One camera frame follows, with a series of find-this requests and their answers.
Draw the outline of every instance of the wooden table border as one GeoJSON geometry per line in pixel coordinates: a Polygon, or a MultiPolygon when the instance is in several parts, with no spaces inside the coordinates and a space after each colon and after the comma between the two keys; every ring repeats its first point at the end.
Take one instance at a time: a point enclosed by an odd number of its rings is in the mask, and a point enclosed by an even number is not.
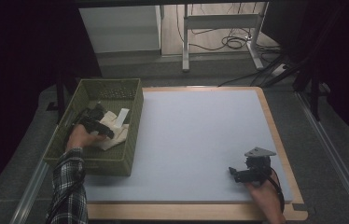
{"type": "MultiPolygon", "coordinates": [[[[287,182],[293,193],[292,203],[285,205],[287,220],[305,220],[307,211],[297,211],[294,204],[304,204],[285,149],[274,124],[264,92],[258,87],[159,87],[143,91],[255,91],[270,128],[277,154],[283,164],[287,182]]],[[[264,220],[265,217],[253,203],[241,204],[152,204],[152,203],[88,203],[90,219],[115,220],[264,220]]]]}

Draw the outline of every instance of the dark curtain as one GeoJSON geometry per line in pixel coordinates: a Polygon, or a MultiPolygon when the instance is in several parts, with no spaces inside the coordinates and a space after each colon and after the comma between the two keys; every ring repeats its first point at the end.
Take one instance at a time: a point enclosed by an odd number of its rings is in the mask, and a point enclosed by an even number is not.
{"type": "Polygon", "coordinates": [[[0,3],[0,173],[34,117],[39,93],[58,74],[101,75],[78,8],[0,3]]]}

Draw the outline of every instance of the plaid shirt sleeve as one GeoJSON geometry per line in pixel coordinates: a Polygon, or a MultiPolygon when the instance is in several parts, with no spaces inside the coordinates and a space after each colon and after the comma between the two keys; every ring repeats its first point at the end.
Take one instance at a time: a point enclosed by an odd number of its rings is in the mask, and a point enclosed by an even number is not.
{"type": "Polygon", "coordinates": [[[47,213],[48,223],[88,223],[83,165],[82,148],[73,148],[59,158],[53,171],[53,198],[47,213]]]}

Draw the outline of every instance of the metal frame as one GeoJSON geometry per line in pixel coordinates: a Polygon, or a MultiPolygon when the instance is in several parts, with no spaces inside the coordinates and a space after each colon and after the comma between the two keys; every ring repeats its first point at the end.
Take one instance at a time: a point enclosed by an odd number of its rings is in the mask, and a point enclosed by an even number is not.
{"type": "Polygon", "coordinates": [[[30,210],[35,202],[35,197],[37,193],[40,191],[41,184],[43,183],[44,177],[47,174],[49,166],[44,162],[43,158],[48,150],[48,146],[53,139],[54,134],[49,140],[49,143],[46,146],[46,150],[44,150],[41,159],[38,162],[38,165],[35,167],[35,171],[33,172],[32,178],[29,180],[29,183],[23,193],[20,202],[18,203],[17,208],[15,209],[14,215],[10,220],[10,224],[21,224],[25,223],[27,217],[29,216],[30,210]]]}
{"type": "Polygon", "coordinates": [[[189,71],[188,30],[190,29],[230,29],[230,28],[255,28],[246,45],[258,70],[264,68],[256,50],[259,31],[264,20],[268,2],[264,3],[258,14],[241,15],[199,15],[189,16],[188,5],[184,5],[184,42],[183,42],[183,71],[189,71]]]}
{"type": "Polygon", "coordinates": [[[305,112],[307,119],[310,121],[314,131],[316,132],[317,137],[319,138],[324,150],[326,151],[326,153],[328,155],[328,158],[330,159],[330,161],[332,163],[332,166],[334,167],[335,171],[337,172],[338,177],[340,178],[346,191],[349,194],[349,170],[347,169],[345,163],[343,162],[336,147],[331,142],[323,125],[321,124],[321,122],[319,122],[315,118],[315,116],[309,110],[309,103],[308,103],[308,100],[306,99],[306,96],[304,95],[304,93],[296,92],[296,96],[300,100],[303,111],[305,112]]]}

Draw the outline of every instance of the human arm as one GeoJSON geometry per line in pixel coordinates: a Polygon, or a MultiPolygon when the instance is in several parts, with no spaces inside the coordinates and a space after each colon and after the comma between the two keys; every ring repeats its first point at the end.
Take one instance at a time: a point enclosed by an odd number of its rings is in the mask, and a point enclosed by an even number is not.
{"type": "MultiPolygon", "coordinates": [[[[276,184],[279,183],[275,172],[272,172],[271,179],[276,184]]],[[[244,183],[244,185],[270,224],[286,223],[286,219],[282,214],[278,193],[270,181],[266,180],[259,187],[254,186],[252,183],[244,183]]]]}
{"type": "Polygon", "coordinates": [[[53,171],[53,197],[46,223],[88,223],[83,147],[104,139],[105,136],[87,133],[82,125],[72,131],[53,171]]]}

